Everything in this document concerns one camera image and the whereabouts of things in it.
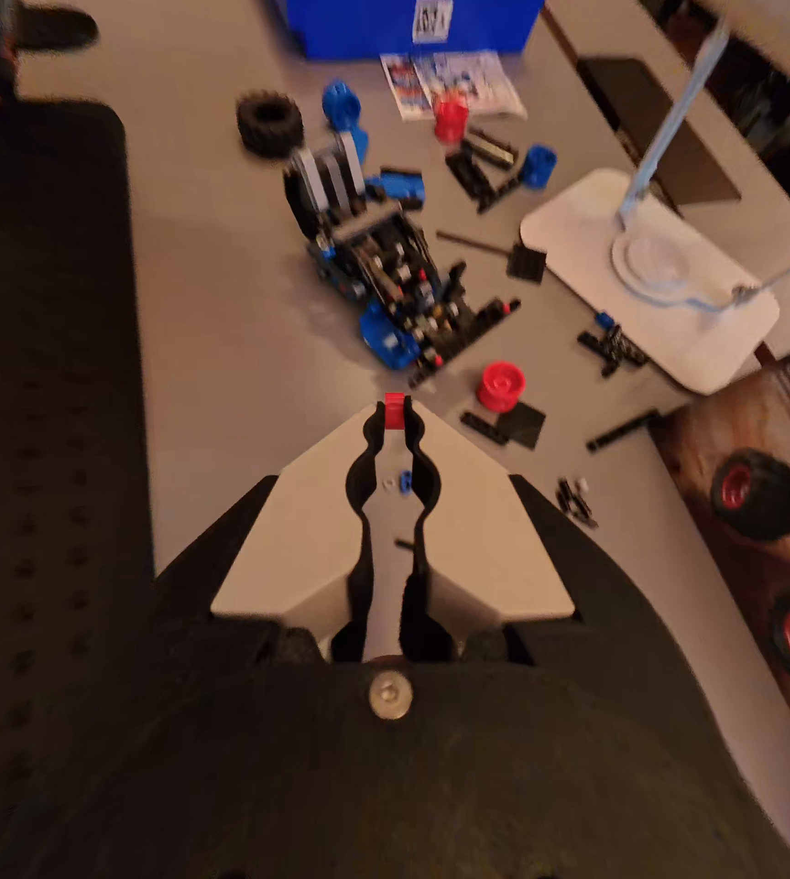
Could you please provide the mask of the black frame brick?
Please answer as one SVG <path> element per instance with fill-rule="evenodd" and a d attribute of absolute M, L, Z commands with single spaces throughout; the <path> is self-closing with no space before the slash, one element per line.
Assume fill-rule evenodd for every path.
<path fill-rule="evenodd" d="M 449 153 L 446 166 L 460 187 L 477 205 L 477 214 L 485 214 L 496 200 L 496 190 L 472 155 L 462 150 Z"/>

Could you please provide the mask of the black rubber tyre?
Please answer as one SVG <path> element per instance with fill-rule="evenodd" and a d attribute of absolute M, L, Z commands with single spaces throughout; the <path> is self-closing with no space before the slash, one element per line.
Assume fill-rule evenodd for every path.
<path fill-rule="evenodd" d="M 304 145 L 301 111 L 288 95 L 249 92 L 238 99 L 235 113 L 245 148 L 258 157 L 285 159 Z"/>

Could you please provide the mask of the white stand base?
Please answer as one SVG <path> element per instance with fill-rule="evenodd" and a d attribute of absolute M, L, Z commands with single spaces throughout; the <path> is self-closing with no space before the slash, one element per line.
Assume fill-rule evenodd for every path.
<path fill-rule="evenodd" d="M 525 244 L 686 390 L 729 384 L 773 329 L 774 294 L 652 195 L 620 214 L 628 176 L 599 169 L 528 214 Z"/>

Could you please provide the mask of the black cylinder brick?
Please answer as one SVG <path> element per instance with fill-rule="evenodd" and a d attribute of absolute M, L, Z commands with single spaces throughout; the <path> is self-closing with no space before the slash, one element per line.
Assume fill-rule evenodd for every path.
<path fill-rule="evenodd" d="M 463 147 L 499 170 L 511 170 L 520 156 L 519 150 L 510 143 L 489 135 L 477 126 L 467 127 L 463 136 Z"/>

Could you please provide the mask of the black bent beam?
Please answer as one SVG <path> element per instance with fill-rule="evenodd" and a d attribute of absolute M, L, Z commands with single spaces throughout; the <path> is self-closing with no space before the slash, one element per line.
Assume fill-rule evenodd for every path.
<path fill-rule="evenodd" d="M 623 353 L 625 355 L 624 361 L 621 363 L 631 365 L 632 367 L 642 368 L 650 362 L 650 358 L 645 354 L 638 346 L 636 346 L 630 339 L 628 339 L 625 335 L 623 342 Z M 580 346 L 586 348 L 591 353 L 594 353 L 598 357 L 600 357 L 603 361 L 603 367 L 605 365 L 605 356 L 603 354 L 600 340 L 602 336 L 598 337 L 592 335 L 588 331 L 583 331 L 577 336 L 577 342 Z"/>

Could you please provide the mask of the thick black beam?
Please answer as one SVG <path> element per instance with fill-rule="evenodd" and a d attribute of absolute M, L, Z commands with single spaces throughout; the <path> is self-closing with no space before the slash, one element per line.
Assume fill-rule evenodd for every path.
<path fill-rule="evenodd" d="M 634 418 L 631 418 L 598 436 L 587 440 L 585 445 L 587 453 L 596 454 L 602 449 L 627 438 L 643 429 L 659 424 L 663 420 L 663 415 L 656 409 L 643 412 Z"/>

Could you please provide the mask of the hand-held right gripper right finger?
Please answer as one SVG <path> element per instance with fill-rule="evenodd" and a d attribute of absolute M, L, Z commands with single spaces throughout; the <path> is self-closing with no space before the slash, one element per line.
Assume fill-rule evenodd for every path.
<path fill-rule="evenodd" d="M 572 618 L 576 606 L 508 471 L 422 403 L 403 402 L 403 432 L 422 505 L 403 654 L 453 657 L 488 631 Z"/>

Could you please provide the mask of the blue storage bin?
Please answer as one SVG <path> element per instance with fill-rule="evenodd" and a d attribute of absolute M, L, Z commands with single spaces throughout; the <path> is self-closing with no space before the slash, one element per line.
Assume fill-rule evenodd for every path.
<path fill-rule="evenodd" d="M 543 1 L 279 1 L 309 60 L 493 51 L 520 54 Z"/>

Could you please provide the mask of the black square plate brick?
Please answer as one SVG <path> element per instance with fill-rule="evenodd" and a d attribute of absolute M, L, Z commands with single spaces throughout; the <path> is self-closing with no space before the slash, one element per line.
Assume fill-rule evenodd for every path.
<path fill-rule="evenodd" d="M 547 253 L 524 244 L 514 244 L 507 255 L 507 277 L 540 285 L 543 281 Z"/>

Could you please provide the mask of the toy brick vehicle chassis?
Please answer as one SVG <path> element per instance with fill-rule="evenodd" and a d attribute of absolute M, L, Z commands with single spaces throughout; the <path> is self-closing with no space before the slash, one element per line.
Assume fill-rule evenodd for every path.
<path fill-rule="evenodd" d="M 320 280 L 360 308 L 360 335 L 409 388 L 436 376 L 521 307 L 494 297 L 473 309 L 459 261 L 442 273 L 425 233 L 398 201 L 368 192 L 351 134 L 294 150 L 284 192 Z"/>

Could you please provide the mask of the blue wheel rim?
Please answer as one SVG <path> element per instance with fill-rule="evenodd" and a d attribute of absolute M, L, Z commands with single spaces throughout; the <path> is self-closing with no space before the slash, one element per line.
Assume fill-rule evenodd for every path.
<path fill-rule="evenodd" d="M 533 191 L 544 190 L 556 168 L 558 154 L 550 147 L 533 144 L 527 151 L 519 172 L 521 183 Z"/>
<path fill-rule="evenodd" d="M 331 129 L 339 134 L 353 132 L 360 123 L 360 99 L 341 79 L 334 79 L 323 90 L 322 109 Z"/>

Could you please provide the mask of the dark rectangular desk panel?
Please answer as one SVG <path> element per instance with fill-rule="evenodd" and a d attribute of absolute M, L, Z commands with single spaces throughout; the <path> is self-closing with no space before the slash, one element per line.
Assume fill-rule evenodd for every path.
<path fill-rule="evenodd" d="M 642 159 L 673 106 L 636 58 L 587 56 L 577 72 L 609 127 Z M 659 160 L 654 182 L 673 206 L 739 202 L 741 192 L 685 120 Z"/>

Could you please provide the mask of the red wheel rim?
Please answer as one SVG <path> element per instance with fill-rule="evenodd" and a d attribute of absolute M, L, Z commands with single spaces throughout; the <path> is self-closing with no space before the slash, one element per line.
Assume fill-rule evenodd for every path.
<path fill-rule="evenodd" d="M 526 389 L 526 378 L 510 361 L 491 362 L 481 373 L 477 384 L 477 401 L 489 412 L 505 414 L 512 411 Z"/>
<path fill-rule="evenodd" d="M 460 95 L 441 95 L 435 99 L 434 136 L 447 146 L 458 145 L 464 138 L 469 107 Z"/>

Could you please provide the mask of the long black axle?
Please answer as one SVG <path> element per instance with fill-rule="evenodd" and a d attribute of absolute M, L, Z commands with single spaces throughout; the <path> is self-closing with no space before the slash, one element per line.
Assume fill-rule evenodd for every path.
<path fill-rule="evenodd" d="M 459 245 L 464 248 L 472 249 L 472 250 L 480 250 L 485 253 L 489 253 L 492 255 L 501 256 L 503 258 L 508 258 L 513 251 L 513 246 L 509 247 L 501 247 L 494 244 L 483 243 L 474 239 L 466 238 L 464 236 L 457 236 L 452 233 L 447 233 L 442 230 L 437 230 L 435 233 L 435 237 L 441 241 Z"/>

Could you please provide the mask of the grey desk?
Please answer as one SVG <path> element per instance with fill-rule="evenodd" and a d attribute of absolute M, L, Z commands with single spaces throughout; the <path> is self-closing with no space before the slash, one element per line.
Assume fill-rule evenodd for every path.
<path fill-rule="evenodd" d="M 587 479 L 599 524 L 588 535 L 675 636 L 738 768 L 790 845 L 790 709 L 654 442 L 639 432 L 587 454 L 590 438 L 691 397 L 654 367 L 601 379 L 576 344 L 590 311 L 556 277 L 512 283 L 501 260 L 434 239 L 441 229 L 510 244 L 543 194 L 518 192 L 477 217 L 430 123 L 402 121 L 379 60 L 307 60 L 268 2 L 68 5 L 95 19 L 98 42 L 29 54 L 20 90 L 98 100 L 125 126 L 157 566 L 258 478 L 403 387 L 360 340 L 349 304 L 319 283 L 279 166 L 250 156 L 236 131 L 236 99 L 269 90 L 295 99 L 318 142 L 323 88 L 342 79 L 362 104 L 368 164 L 422 170 L 421 222 L 438 265 L 464 257 L 478 302 L 522 300 L 421 401 L 460 427 L 477 370 L 498 359 L 521 367 L 529 403 L 546 414 L 536 449 L 477 445 L 550 498 L 558 478 Z"/>

